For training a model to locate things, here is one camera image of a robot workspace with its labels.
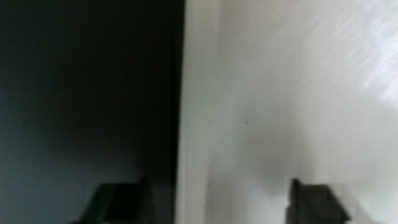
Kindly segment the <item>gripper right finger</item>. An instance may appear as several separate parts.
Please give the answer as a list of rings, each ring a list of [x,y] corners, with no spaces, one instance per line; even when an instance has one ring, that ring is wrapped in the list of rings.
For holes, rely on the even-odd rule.
[[[347,224],[352,220],[327,185],[291,180],[286,224]]]

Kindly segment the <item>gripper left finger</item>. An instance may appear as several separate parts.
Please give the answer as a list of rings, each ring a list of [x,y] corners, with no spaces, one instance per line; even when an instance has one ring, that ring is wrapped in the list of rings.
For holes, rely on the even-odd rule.
[[[151,184],[105,183],[73,224],[151,224]]]

